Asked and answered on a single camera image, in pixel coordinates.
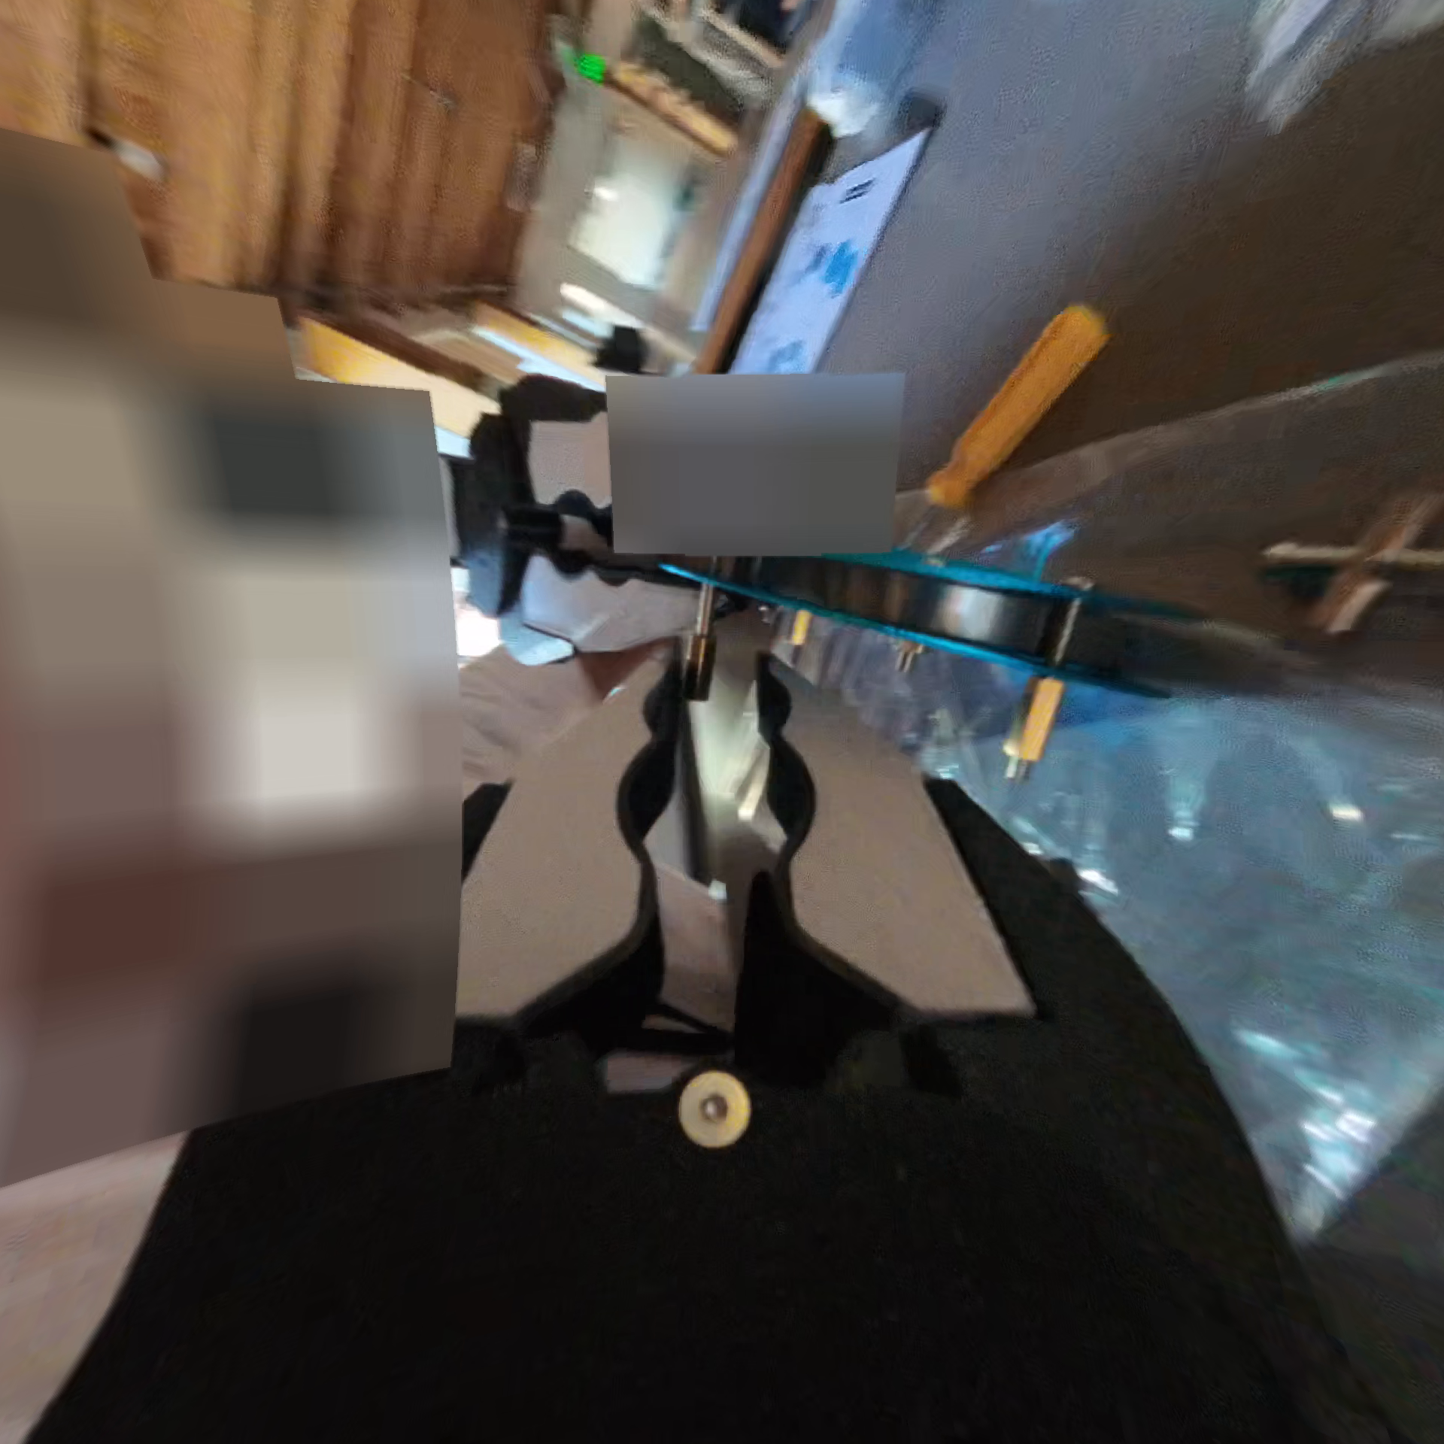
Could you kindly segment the clear plastic bag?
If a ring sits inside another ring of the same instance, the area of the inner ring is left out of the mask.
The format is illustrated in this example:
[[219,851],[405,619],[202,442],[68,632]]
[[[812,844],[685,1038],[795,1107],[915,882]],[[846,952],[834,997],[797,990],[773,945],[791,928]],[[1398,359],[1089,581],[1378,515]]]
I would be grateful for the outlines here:
[[1343,638],[1264,579],[1441,491],[1441,352],[1084,445],[998,478],[931,550],[1195,612],[1164,698],[1072,691],[1006,784],[1011,675],[927,663],[927,765],[1087,899],[1166,990],[1302,1239],[1441,1262],[1441,600]]

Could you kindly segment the metal cross wrench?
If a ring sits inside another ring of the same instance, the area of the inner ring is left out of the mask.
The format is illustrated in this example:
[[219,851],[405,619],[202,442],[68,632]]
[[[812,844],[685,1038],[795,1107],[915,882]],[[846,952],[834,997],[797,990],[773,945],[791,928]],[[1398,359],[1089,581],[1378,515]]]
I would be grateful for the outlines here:
[[1350,545],[1281,540],[1266,546],[1261,572],[1305,605],[1309,632],[1343,638],[1393,591],[1409,601],[1441,600],[1443,550],[1424,545],[1441,514],[1441,491],[1403,493]]

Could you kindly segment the grey desk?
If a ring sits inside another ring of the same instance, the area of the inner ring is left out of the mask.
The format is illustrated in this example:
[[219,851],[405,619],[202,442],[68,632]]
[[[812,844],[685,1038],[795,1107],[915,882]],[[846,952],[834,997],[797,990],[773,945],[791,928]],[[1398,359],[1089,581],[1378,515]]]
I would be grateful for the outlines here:
[[[903,483],[943,459],[1015,352],[1068,301],[1113,342],[1011,472],[1084,445],[1441,352],[1441,5],[1407,41],[1386,3],[1326,5],[1300,60],[1262,58],[1287,3],[982,3],[938,32],[943,134],[881,244],[826,368],[908,368]],[[1441,1262],[1331,1248],[1285,1219],[1250,1136],[1166,990],[1073,864],[1020,840],[956,777],[934,792],[1027,957],[1077,1023],[1036,1045],[1053,1074],[1029,1126],[1101,1169],[1177,1241],[1228,1205],[1285,1231],[1288,1299],[1256,1306],[1307,1372],[1331,1440],[1441,1440]],[[1343,1382],[1321,1325],[1342,1341]]]

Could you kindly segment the blue round turntable base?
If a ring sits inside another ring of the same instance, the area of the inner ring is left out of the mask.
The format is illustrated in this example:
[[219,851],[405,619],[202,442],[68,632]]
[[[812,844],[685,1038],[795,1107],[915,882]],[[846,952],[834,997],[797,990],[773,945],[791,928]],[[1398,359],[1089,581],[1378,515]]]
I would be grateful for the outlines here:
[[1128,646],[1137,625],[1195,619],[1178,607],[1132,600],[1082,579],[1029,579],[910,550],[669,555],[659,567],[702,589],[1029,674],[1005,742],[1011,780],[1027,777],[1044,758],[1070,686],[1156,693],[1132,677]]

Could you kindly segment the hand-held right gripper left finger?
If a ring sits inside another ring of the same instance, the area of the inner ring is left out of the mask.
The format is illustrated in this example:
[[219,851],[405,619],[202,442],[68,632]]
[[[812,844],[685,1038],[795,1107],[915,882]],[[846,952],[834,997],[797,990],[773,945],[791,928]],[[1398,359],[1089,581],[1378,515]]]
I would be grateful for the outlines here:
[[664,978],[645,840],[675,794],[681,694],[652,662],[463,804],[461,1021],[632,1033]]

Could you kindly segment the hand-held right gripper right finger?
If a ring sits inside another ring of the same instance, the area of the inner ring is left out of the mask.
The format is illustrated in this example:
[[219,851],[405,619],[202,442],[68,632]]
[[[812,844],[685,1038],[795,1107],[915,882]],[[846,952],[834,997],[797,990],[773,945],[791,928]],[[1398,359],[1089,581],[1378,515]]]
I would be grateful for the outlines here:
[[1036,999],[912,760],[790,663],[759,662],[764,809],[805,947],[910,1017],[1034,1017]]

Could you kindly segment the yellow-handled screwdriver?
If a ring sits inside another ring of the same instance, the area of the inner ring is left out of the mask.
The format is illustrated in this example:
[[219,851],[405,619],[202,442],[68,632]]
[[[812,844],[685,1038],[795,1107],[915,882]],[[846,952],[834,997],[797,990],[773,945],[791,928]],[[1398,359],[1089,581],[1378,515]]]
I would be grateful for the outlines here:
[[965,512],[984,481],[1003,471],[1109,340],[1108,319],[1097,307],[1075,302],[1058,313],[955,440],[927,481],[926,502],[943,512]]

